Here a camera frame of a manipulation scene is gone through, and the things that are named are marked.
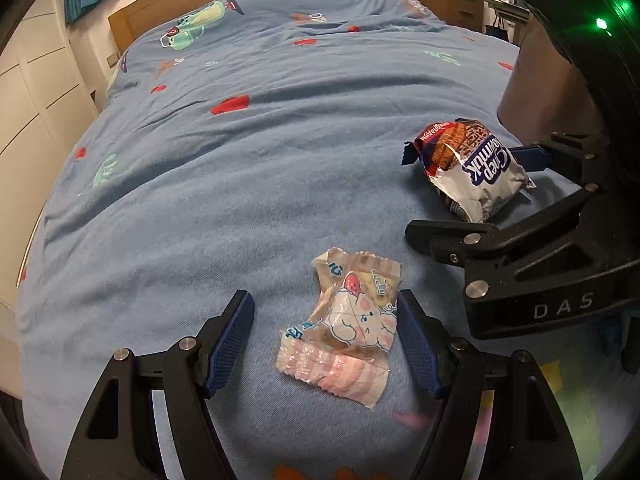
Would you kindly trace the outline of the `white blue crepe snack bag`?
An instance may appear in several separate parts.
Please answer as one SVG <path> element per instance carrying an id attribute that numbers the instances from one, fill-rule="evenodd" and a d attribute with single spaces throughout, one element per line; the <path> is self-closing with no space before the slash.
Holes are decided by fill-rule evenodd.
<path id="1" fill-rule="evenodd" d="M 405 144 L 401 163 L 420 162 L 461 220 L 484 223 L 522 191 L 536 188 L 514 154 L 481 122 L 435 122 Z"/>

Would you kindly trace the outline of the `pink clear candy packet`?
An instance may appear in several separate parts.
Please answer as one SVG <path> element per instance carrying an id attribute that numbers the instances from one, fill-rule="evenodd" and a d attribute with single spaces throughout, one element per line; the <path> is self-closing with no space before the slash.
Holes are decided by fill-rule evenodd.
<path id="1" fill-rule="evenodd" d="M 277 370 L 374 408 L 390 376 L 401 264 L 373 252 L 332 247 L 312 266 L 319 299 L 306 321 L 282 332 Z"/>

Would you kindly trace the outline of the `black hanging bag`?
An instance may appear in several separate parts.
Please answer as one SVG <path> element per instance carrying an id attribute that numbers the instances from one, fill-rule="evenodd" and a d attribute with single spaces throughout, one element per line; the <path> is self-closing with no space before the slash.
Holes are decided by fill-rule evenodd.
<path id="1" fill-rule="evenodd" d="M 494 21 L 485 27 L 485 34 L 505 42 L 509 42 L 509 32 L 501 15 L 495 13 Z"/>

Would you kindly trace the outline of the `blue patterned bed duvet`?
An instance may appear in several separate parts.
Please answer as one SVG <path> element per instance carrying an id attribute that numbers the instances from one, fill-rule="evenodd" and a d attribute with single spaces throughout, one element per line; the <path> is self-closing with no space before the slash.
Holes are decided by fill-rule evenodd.
<path id="1" fill-rule="evenodd" d="M 518 47 L 412 0 L 236 1 L 184 50 L 168 25 L 128 49 L 44 206 L 17 327 L 25 422 L 49 478 L 116 349 L 165 350 L 239 289 L 255 321 L 208 404 L 236 475 L 408 478 L 437 405 L 401 346 L 373 408 L 276 367 L 330 248 L 400 262 L 425 311 L 469 333 L 462 271 L 406 243 L 411 220 L 451 214 L 401 155 L 457 118 L 518 144 L 497 116 Z"/>

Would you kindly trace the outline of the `white wardrobe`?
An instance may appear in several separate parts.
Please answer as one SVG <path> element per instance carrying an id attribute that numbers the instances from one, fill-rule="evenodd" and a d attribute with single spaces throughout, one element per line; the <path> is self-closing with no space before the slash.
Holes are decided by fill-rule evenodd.
<path id="1" fill-rule="evenodd" d="M 16 305 L 42 208 L 68 154 L 104 104 L 88 39 L 64 0 L 36 0 L 1 55 L 1 390 L 22 394 Z"/>

